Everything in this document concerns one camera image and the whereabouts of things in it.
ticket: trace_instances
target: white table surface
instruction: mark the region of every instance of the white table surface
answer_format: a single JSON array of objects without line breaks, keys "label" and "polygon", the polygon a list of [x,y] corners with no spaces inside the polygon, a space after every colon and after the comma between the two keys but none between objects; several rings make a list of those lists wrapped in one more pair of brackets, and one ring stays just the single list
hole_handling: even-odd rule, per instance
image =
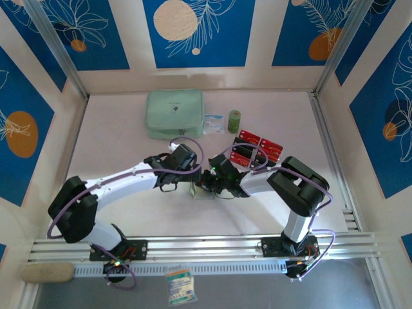
[{"label": "white table surface", "polygon": [[[276,91],[204,91],[205,113],[225,116],[241,111],[241,128],[284,147],[325,177],[334,202],[315,220],[314,228],[347,231],[337,182],[332,177],[307,93]],[[128,169],[144,158],[168,152],[166,140],[147,137],[144,117],[147,93],[92,95],[75,146],[68,177],[83,180]],[[198,141],[207,158],[229,146],[234,137],[203,135]],[[192,149],[196,146],[188,142]],[[107,206],[98,217],[117,224],[126,236],[193,236],[280,233],[289,208],[275,192],[233,200],[195,200],[189,184],[177,191],[138,192]]]}]

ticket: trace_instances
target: green cylinder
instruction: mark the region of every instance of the green cylinder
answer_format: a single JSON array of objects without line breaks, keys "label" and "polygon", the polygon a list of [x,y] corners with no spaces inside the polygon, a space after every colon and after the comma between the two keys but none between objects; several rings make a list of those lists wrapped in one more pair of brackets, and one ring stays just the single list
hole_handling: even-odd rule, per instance
[{"label": "green cylinder", "polygon": [[240,111],[233,110],[229,114],[229,124],[227,126],[227,131],[229,133],[235,134],[239,131],[240,125]]}]

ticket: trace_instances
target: light green pouch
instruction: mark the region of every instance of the light green pouch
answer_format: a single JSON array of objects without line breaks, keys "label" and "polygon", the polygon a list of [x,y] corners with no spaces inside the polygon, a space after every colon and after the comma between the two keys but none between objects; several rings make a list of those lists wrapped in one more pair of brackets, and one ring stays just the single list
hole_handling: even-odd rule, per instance
[{"label": "light green pouch", "polygon": [[145,126],[151,138],[203,134],[203,96],[198,89],[154,90],[147,96]]}]

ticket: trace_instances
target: white robotic arm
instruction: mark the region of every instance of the white robotic arm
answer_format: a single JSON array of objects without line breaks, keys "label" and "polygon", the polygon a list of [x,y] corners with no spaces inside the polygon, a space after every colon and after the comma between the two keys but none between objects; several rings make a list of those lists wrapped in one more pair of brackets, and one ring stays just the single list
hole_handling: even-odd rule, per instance
[{"label": "white robotic arm", "polygon": [[178,182],[220,193],[226,189],[235,197],[247,198],[260,192],[276,191],[290,207],[288,223],[277,248],[266,246],[268,256],[298,256],[307,245],[312,216],[323,200],[328,182],[294,157],[286,158],[274,170],[239,172],[220,154],[209,160],[211,171],[201,173],[196,153],[184,144],[170,154],[146,158],[142,163],[104,178],[83,182],[78,176],[66,181],[48,213],[67,243],[87,241],[116,257],[127,255],[133,245],[115,225],[96,218],[99,210],[127,195]]}]

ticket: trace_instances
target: sponge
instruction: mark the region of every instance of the sponge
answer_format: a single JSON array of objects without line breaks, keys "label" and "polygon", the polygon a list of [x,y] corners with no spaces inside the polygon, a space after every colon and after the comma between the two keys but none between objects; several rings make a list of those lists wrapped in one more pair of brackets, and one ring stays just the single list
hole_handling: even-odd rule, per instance
[{"label": "sponge", "polygon": [[27,265],[21,274],[26,283],[60,283],[73,278],[75,267],[71,263],[41,263]]}]

